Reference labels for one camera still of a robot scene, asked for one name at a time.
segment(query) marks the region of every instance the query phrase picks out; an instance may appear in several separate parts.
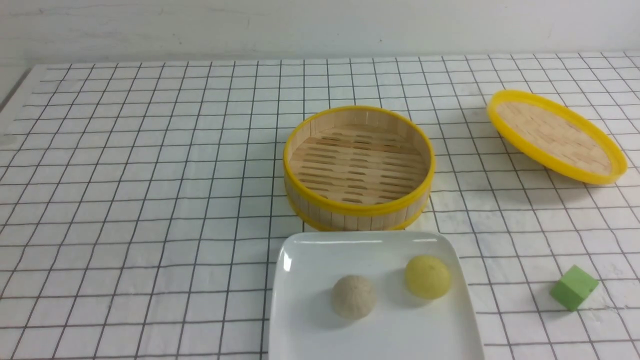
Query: woven bamboo lid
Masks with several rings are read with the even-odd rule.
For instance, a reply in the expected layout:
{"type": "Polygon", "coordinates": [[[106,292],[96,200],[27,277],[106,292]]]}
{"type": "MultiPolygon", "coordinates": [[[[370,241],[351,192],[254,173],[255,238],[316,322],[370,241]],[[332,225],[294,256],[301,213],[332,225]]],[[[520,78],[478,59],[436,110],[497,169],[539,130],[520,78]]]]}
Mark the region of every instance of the woven bamboo lid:
{"type": "Polygon", "coordinates": [[[609,184],[627,170],[622,151],[605,133],[546,98],[516,90],[497,92],[488,113],[511,144],[562,175],[609,184]]]}

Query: steamer basket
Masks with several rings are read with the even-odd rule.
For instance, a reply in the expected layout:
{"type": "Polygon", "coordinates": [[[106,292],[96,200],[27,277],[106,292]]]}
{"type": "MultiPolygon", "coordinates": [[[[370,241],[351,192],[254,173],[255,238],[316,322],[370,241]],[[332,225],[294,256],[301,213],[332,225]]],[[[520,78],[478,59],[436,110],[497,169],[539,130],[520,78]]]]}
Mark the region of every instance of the steamer basket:
{"type": "Polygon", "coordinates": [[[283,163],[291,207],[322,231],[404,229],[427,206],[435,172],[424,133],[370,106],[311,116],[287,140],[283,163]]]}

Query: slatted bamboo base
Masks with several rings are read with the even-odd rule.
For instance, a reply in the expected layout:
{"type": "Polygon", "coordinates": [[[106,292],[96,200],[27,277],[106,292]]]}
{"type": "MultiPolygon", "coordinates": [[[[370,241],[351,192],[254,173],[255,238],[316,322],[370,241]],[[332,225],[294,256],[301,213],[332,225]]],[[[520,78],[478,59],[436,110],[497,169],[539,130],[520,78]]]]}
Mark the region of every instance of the slatted bamboo base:
{"type": "Polygon", "coordinates": [[[611,173],[611,159],[579,127],[539,106],[503,102],[496,108],[504,122],[525,140],[553,157],[595,174],[611,173]]]}
{"type": "Polygon", "coordinates": [[[296,212],[330,230],[396,229],[427,204],[435,157],[395,113],[349,106],[317,114],[287,141],[285,187],[296,212]]]}

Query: dough ball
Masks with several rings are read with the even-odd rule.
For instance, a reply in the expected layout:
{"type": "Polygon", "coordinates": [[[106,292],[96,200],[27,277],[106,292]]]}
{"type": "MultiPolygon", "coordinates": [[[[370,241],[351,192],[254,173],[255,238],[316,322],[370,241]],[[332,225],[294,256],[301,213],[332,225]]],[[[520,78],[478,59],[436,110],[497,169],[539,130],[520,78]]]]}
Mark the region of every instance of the dough ball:
{"type": "Polygon", "coordinates": [[[420,255],[406,265],[404,282],[415,296],[433,300],[449,291],[451,274],[442,260],[434,256],[420,255]]]}
{"type": "Polygon", "coordinates": [[[376,305],[376,292],[366,277],[347,275],[333,286],[333,310],[343,318],[357,320],[367,316],[376,305]]]}

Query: bamboo steamer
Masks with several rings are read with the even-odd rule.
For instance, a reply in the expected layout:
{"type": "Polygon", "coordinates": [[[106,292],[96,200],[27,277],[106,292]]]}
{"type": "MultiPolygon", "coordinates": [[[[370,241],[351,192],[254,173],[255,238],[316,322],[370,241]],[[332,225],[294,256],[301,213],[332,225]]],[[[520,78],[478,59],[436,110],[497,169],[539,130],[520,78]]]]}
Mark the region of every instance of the bamboo steamer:
{"type": "Polygon", "coordinates": [[[487,112],[498,132],[533,160],[588,184],[611,184],[627,171],[622,150],[602,130],[544,97],[503,90],[487,112]]]}
{"type": "Polygon", "coordinates": [[[284,148],[289,203],[322,231],[404,229],[427,206],[429,139],[408,119],[370,106],[311,116],[284,148]]]}

